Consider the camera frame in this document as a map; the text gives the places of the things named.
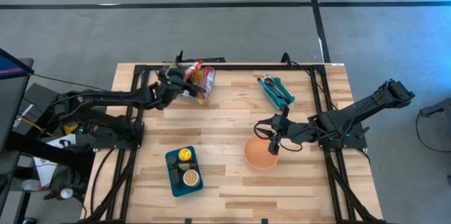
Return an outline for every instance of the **teal tray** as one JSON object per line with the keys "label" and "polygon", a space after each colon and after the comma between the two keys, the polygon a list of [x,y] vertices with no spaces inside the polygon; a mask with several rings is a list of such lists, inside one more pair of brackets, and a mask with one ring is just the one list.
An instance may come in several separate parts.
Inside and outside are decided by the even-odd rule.
{"label": "teal tray", "polygon": [[[200,174],[199,164],[197,163],[196,151],[194,150],[194,147],[188,146],[188,147],[183,147],[181,149],[184,149],[184,148],[188,148],[189,150],[191,150],[191,154],[192,154],[192,158],[191,159],[192,159],[192,162],[196,164],[196,169],[195,170],[197,171],[197,173],[199,173],[200,182],[199,182],[199,184],[196,187],[190,187],[190,186],[185,185],[183,183],[183,179],[182,179],[182,182],[179,185],[173,185],[171,183],[172,195],[175,196],[175,197],[180,197],[180,196],[189,194],[191,192],[196,192],[196,191],[198,191],[198,190],[200,190],[200,189],[202,189],[204,187],[204,183],[202,182],[202,175]],[[166,153],[166,155],[164,156],[165,160],[168,158],[168,156],[175,156],[178,159],[178,152],[181,149],[177,149],[177,150],[170,151],[170,152]],[[166,167],[168,168],[168,174],[171,172],[171,170],[174,169],[172,167],[169,167],[168,165],[166,165]]]}

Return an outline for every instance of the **computer monitor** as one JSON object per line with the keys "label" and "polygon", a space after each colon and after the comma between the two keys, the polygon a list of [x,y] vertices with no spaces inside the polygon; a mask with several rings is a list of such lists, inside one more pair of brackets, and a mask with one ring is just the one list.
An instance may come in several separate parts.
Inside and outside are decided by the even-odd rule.
{"label": "computer monitor", "polygon": [[33,74],[34,70],[0,49],[0,80]]}

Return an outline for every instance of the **black metal frame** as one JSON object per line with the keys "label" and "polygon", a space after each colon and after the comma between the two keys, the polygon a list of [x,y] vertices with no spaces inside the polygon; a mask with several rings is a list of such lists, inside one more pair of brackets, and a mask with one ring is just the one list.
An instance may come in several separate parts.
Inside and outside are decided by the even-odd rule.
{"label": "black metal frame", "polygon": [[[285,55],[282,57],[282,63],[287,63],[285,65],[214,65],[211,66],[215,68],[216,70],[308,70],[310,72],[310,80],[311,85],[313,89],[313,95],[314,95],[314,101],[315,101],[315,107],[316,112],[320,113],[322,112],[321,107],[321,100],[317,85],[317,79],[316,79],[316,72],[319,73],[321,77],[321,84],[323,85],[324,94],[328,95],[330,97],[330,91],[328,88],[328,81],[327,81],[327,75],[326,75],[326,69],[324,65],[293,65],[291,63],[290,57],[288,55]],[[133,79],[132,79],[132,86],[131,90],[137,89],[137,86],[139,84],[139,78],[141,76],[140,85],[145,86],[148,84],[149,80],[149,74],[153,70],[158,70],[162,66],[147,66],[147,65],[136,65],[134,72],[133,72]],[[330,102],[330,99],[326,99],[326,106],[328,110],[331,110],[333,105]],[[142,115],[143,110],[138,109],[138,114],[136,121],[141,122],[142,121]],[[132,115],[132,108],[127,109],[127,116],[131,117]],[[354,193],[352,193],[352,190],[349,188],[349,183],[347,179],[347,172],[346,172],[346,166],[345,166],[345,160],[343,158],[343,154],[341,149],[335,149],[336,157],[338,160],[338,169],[335,168],[333,161],[332,161],[332,155],[331,151],[328,147],[323,148],[324,157],[326,160],[326,167],[328,171],[328,181],[330,185],[330,193],[332,196],[332,204],[334,209],[334,215],[335,215],[335,221],[337,223],[376,223],[376,219],[365,219],[363,217],[364,221],[360,222],[357,221],[354,207],[357,209],[359,213],[368,213],[367,210],[360,204]],[[123,158],[124,158],[125,150],[119,149],[118,152],[118,158],[116,160],[116,168],[114,171],[114,177],[113,177],[113,187],[112,189],[118,189],[123,182],[123,171],[122,171],[122,165],[123,165]],[[134,163],[136,157],[136,149],[133,149],[130,151],[130,158],[128,160],[128,163]],[[128,175],[125,180],[125,190],[123,193],[123,200],[122,205],[120,209],[120,218],[119,219],[113,219],[114,214],[114,201],[116,200],[116,194],[109,195],[110,204],[108,205],[108,208],[106,210],[106,220],[100,221],[98,219],[88,219],[85,222],[86,223],[125,223],[125,219],[127,217],[127,211],[128,211],[128,202],[130,198],[130,190],[131,190],[131,184],[132,184],[132,169],[128,171]],[[345,200],[346,200],[346,206],[347,206],[347,214],[348,214],[348,220],[344,219],[342,217],[341,209],[340,209],[340,202],[338,197],[338,191],[335,181],[338,182],[338,184],[343,188],[343,191],[345,193]]]}

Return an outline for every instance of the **orange bowl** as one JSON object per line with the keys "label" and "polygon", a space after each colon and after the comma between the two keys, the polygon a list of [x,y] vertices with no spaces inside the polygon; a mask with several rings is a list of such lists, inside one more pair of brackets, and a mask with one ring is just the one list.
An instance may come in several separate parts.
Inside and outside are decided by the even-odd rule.
{"label": "orange bowl", "polygon": [[263,170],[277,164],[279,155],[272,155],[268,152],[269,143],[269,139],[260,139],[255,135],[246,141],[245,158],[250,166]]}

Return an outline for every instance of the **gray floor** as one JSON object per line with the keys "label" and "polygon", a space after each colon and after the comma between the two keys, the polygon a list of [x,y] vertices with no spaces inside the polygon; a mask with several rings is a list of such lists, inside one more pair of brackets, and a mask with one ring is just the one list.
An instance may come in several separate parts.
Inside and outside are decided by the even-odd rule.
{"label": "gray floor", "polygon": [[[0,0],[0,4],[114,4],[308,0]],[[450,1],[450,0],[319,0]],[[392,223],[449,223],[451,154],[416,138],[418,110],[451,97],[451,7],[321,8],[332,62],[345,63],[355,99],[384,80],[415,92],[408,108],[368,119],[371,168],[383,215]],[[322,61],[311,8],[210,8],[0,11],[0,47],[33,57],[37,73],[108,88],[117,63],[224,56],[230,62]],[[77,87],[33,79],[57,91]],[[451,149],[442,116],[421,120],[427,144]],[[17,197],[11,193],[11,201]],[[75,221],[76,201],[42,203],[27,215],[40,223]],[[12,210],[0,222],[10,223]]]}

